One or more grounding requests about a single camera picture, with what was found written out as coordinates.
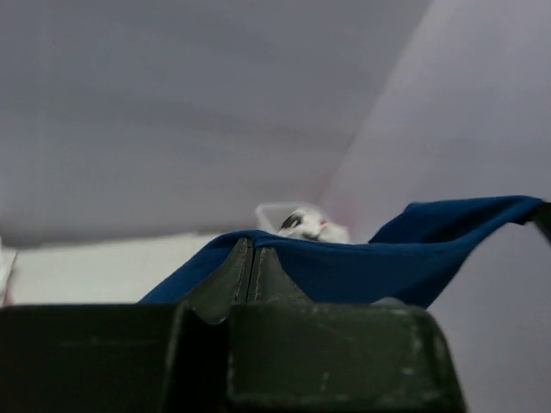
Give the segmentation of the blue mickey t-shirt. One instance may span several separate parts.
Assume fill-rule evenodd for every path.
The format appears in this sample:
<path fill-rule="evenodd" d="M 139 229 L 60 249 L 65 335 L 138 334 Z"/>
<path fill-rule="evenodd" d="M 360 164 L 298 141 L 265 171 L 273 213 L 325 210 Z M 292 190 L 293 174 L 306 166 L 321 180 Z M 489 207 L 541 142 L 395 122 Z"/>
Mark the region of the blue mickey t-shirt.
<path fill-rule="evenodd" d="M 524 195 L 411 203 L 360 244 L 302 241 L 259 230 L 230 232 L 209 242 L 142 302 L 182 299 L 246 238 L 254 250 L 274 249 L 285 273 L 315 302 L 371 304 L 393 297 L 428 308 L 479 244 L 504 225 L 530 221 L 544 204 Z"/>

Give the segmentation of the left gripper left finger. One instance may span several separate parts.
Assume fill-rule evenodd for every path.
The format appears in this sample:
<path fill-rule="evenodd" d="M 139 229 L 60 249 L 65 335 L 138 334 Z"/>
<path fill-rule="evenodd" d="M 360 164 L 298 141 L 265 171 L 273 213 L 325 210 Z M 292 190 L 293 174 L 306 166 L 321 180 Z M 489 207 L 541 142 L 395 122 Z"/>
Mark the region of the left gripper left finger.
<path fill-rule="evenodd" d="M 174 304 L 2 309 L 2 411 L 226 411 L 225 320 L 251 264 L 242 238 Z"/>

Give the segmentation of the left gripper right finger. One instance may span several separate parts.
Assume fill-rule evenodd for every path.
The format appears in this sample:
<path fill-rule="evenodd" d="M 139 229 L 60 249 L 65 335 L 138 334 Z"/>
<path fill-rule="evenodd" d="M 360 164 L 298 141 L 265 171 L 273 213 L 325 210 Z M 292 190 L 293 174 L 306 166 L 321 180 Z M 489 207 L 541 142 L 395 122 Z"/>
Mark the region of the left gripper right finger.
<path fill-rule="evenodd" d="M 311 301 L 273 249 L 256 253 L 247 300 L 232 308 L 231 412 L 464 412 L 448 343 L 407 305 Z"/>

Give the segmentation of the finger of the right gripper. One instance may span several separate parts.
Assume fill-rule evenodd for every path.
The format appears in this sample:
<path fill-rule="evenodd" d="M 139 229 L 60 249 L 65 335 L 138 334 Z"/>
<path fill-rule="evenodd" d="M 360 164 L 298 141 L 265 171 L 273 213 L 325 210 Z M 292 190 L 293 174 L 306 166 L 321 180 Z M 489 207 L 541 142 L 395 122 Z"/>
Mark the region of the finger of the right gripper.
<path fill-rule="evenodd" d="M 538 231 L 551 243 L 551 203 L 544 201 L 530 212 L 528 221 L 533 223 Z"/>

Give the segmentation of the white t-shirt black print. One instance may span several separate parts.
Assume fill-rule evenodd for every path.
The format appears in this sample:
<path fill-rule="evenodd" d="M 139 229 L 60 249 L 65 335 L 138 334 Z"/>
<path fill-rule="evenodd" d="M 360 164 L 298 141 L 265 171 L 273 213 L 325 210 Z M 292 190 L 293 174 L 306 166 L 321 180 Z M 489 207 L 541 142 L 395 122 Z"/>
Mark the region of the white t-shirt black print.
<path fill-rule="evenodd" d="M 351 243 L 347 227 L 329 220 L 311 207 L 295 209 L 281 224 L 277 235 L 322 243 Z"/>

